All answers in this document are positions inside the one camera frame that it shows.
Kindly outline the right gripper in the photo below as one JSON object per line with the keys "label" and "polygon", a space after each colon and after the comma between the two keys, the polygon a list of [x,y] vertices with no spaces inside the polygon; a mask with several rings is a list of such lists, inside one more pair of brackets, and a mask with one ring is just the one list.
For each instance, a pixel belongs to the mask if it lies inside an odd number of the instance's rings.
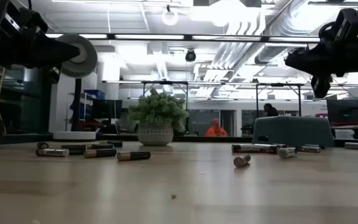
{"label": "right gripper", "polygon": [[[306,47],[290,50],[284,58],[286,66],[302,72],[307,71],[305,53]],[[322,69],[311,79],[313,93],[317,98],[324,98],[330,89],[331,75],[339,77],[346,73],[358,72],[358,42],[334,41],[318,44],[311,49],[313,63]]]}

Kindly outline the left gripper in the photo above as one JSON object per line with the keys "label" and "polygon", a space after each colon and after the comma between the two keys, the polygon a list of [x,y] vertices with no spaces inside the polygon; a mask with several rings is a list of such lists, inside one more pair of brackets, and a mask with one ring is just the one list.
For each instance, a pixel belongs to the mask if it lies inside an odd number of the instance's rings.
{"label": "left gripper", "polygon": [[44,34],[36,34],[33,39],[0,39],[0,65],[7,68],[22,65],[28,69],[43,69],[55,83],[60,79],[62,63],[79,54],[78,47]]}

